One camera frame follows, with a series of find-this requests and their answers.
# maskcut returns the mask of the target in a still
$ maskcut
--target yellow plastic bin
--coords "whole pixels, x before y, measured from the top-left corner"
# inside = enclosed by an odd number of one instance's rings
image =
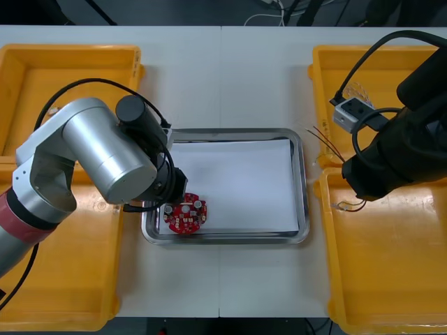
[[[447,179],[394,190],[359,212],[327,168],[314,184],[321,202],[330,276],[329,314],[348,334],[447,332]]]
[[[0,164],[0,193],[14,169]],[[40,244],[24,285],[0,313],[0,331],[99,330],[116,314],[120,207],[107,204],[80,168],[72,189],[78,208]],[[0,279],[7,294],[28,260]]]
[[[351,134],[332,122],[334,106],[329,100],[368,49],[369,46],[319,45],[314,48],[313,64],[308,70],[314,85],[318,127],[346,160],[354,155]],[[435,47],[424,46],[381,47],[357,70],[350,83],[360,84],[358,91],[364,89],[375,108],[402,107],[396,95],[397,85],[435,50]],[[394,114],[385,113],[385,116],[392,117]],[[359,132],[360,148],[366,147],[374,135],[375,132],[368,128]],[[322,168],[342,164],[329,148],[323,143],[320,145],[318,162]]]
[[[62,87],[99,77],[136,90],[144,68],[132,45],[6,45],[0,50],[0,163],[14,163],[15,150],[33,132],[42,107]],[[92,82],[67,91],[54,106],[94,96],[114,111],[127,93]]]
[[[127,45],[7,45],[0,50],[0,192],[10,187],[15,150],[37,116],[62,87],[86,77],[114,80],[137,90],[144,68],[140,50]],[[94,96],[114,111],[127,93],[103,83],[67,91],[54,106]],[[40,246],[22,288],[0,312],[0,331],[94,331],[118,312],[120,208],[107,204],[77,165],[78,208]],[[29,255],[0,279],[7,294]]]

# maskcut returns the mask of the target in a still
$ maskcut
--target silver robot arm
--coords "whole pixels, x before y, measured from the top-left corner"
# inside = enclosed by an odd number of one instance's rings
[[[17,149],[16,160],[12,188],[0,195],[0,277],[76,209],[76,161],[110,204],[159,184],[153,160],[96,98],[63,107]]]

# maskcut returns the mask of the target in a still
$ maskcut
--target electronic component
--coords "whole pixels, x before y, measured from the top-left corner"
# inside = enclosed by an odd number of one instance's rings
[[[173,232],[192,234],[207,220],[206,202],[196,194],[185,193],[183,202],[165,206],[163,219]]]

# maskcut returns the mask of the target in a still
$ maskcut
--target white paper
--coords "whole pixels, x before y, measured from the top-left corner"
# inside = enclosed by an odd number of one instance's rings
[[[207,203],[196,234],[298,230],[289,140],[176,143],[170,152],[186,191]],[[174,234],[163,218],[160,226]]]

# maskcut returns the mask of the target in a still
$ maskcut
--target table surface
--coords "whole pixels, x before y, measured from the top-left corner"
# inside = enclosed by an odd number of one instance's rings
[[[323,317],[329,280],[312,184],[319,144],[307,67],[320,44],[370,45],[397,29],[297,27],[0,27],[7,43],[131,44],[147,74],[140,93],[174,128],[286,127],[302,136],[311,232],[291,246],[178,246],[147,242],[126,214],[119,316]],[[423,29],[447,37],[447,29]],[[393,44],[419,44],[396,40]]]

